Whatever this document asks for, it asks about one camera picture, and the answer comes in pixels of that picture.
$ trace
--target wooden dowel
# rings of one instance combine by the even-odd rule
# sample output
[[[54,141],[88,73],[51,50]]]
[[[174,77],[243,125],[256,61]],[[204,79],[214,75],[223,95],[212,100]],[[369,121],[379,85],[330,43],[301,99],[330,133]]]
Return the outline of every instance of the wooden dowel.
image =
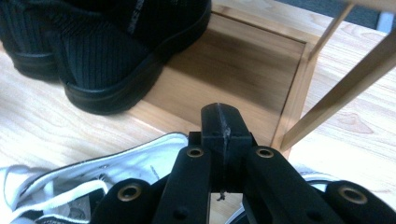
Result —
[[[285,134],[280,150],[287,150],[314,131],[394,66],[396,66],[396,30],[385,37]]]
[[[349,14],[350,10],[352,10],[352,8],[354,6],[355,6],[355,4],[353,4],[353,3],[346,4],[344,10],[337,17],[335,17],[332,20],[332,22],[330,23],[329,27],[323,33],[323,35],[320,38],[320,40],[318,41],[318,43],[312,49],[311,54],[309,55],[309,58],[308,58],[309,62],[311,62],[311,60],[313,58],[318,57],[320,51],[323,49],[323,47],[329,41],[330,37],[332,37],[332,34],[335,32],[335,30],[337,30],[337,28],[340,25],[340,23],[346,18],[346,16]]]

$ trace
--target black plastic part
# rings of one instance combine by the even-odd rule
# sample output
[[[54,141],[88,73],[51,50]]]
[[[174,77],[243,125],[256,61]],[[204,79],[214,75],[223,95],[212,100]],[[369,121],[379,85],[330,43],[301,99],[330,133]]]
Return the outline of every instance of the black plastic part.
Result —
[[[349,181],[329,184],[324,198],[346,223],[396,223],[396,213],[372,192]]]
[[[151,223],[208,223],[210,154],[197,146],[180,150]]]
[[[253,144],[248,127],[230,105],[207,105],[201,113],[201,145],[213,153],[213,191],[242,192],[243,158]]]
[[[119,192],[127,186],[138,186],[141,190],[138,196],[128,202],[121,201]],[[92,224],[112,223],[149,223],[152,217],[153,190],[150,184],[140,179],[126,179],[113,186],[106,197],[95,209]]]
[[[271,213],[271,223],[344,223],[278,151],[253,147],[246,166],[244,194],[265,204],[254,211],[248,211],[249,205],[244,204],[247,216],[253,214],[257,223],[268,222],[267,217],[260,217],[265,209]]]

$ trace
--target wood grain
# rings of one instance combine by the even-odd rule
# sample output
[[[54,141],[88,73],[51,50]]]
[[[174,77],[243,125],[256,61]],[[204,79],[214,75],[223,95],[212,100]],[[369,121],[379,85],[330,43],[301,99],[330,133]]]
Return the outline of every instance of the wood grain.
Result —
[[[60,83],[21,76],[0,51],[0,166],[59,168],[134,147],[170,132],[200,131],[202,106],[237,107],[261,145],[270,145],[304,44],[213,15],[205,34],[176,55],[132,109],[95,116],[72,106]],[[224,223],[240,195],[212,202]]]
[[[332,34],[334,34],[335,30],[338,28],[338,26],[341,24],[341,22],[347,17],[349,12],[352,10],[354,7],[354,4],[347,4],[343,11],[332,20],[330,23],[329,27],[326,29],[324,34],[320,37],[320,40],[318,43],[315,45],[315,47],[312,49],[311,53],[309,54],[308,61],[311,61],[313,58],[318,57],[320,51],[323,49],[323,47],[327,44],[329,39],[332,37]]]
[[[281,150],[286,150],[300,141],[395,67],[395,39],[396,31],[390,33],[370,51],[322,100],[300,119],[285,134]]]

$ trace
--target black sneaker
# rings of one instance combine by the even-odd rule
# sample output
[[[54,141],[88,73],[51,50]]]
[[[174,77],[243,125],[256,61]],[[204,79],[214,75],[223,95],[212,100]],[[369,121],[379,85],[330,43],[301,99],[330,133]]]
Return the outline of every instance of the black sneaker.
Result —
[[[202,35],[211,13],[210,0],[97,2],[31,1],[53,25],[49,42],[67,97],[94,114],[135,105],[163,64]]]
[[[39,79],[58,78],[55,58],[43,30],[45,21],[23,2],[0,0],[0,39],[15,68]]]

